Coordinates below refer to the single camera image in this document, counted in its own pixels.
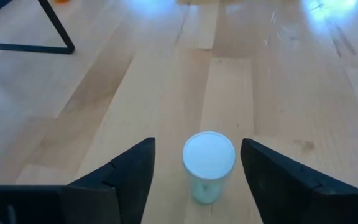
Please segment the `wood grain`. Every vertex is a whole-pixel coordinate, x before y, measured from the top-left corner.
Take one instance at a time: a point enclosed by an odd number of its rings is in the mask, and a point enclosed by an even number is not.
[[[0,184],[67,184],[154,136],[143,223],[261,223],[242,138],[358,187],[358,1],[52,7],[73,55],[0,50]],[[31,0],[0,10],[0,42],[63,44]],[[222,198],[200,206],[181,153],[205,130],[237,159]]]

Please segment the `cup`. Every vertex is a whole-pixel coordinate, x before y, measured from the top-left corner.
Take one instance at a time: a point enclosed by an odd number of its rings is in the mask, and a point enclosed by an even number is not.
[[[201,204],[217,201],[236,161],[230,140],[214,131],[192,136],[183,148],[183,165],[190,176],[192,197]]]

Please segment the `orange object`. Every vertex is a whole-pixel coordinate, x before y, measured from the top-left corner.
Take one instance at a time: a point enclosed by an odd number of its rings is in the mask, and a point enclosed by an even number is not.
[[[55,0],[55,3],[66,3],[69,2],[70,0]]]

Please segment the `light wood floor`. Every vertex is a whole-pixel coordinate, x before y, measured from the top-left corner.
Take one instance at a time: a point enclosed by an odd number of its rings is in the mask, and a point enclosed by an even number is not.
[[[73,55],[0,51],[0,184],[67,184],[157,138],[143,223],[261,223],[241,161],[222,199],[188,194],[185,141],[254,138],[358,187],[358,0],[71,0]],[[0,42],[63,45],[37,1]]]

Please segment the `black metal chair leg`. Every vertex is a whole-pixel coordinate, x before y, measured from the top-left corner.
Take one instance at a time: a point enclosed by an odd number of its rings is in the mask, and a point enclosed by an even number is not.
[[[17,50],[26,52],[41,52],[41,53],[53,53],[53,54],[72,54],[75,50],[75,46],[68,36],[59,18],[56,16],[48,0],[38,0],[42,9],[47,14],[48,18],[56,28],[60,37],[63,39],[66,47],[46,47],[36,45],[21,45],[21,44],[0,44],[0,50]]]

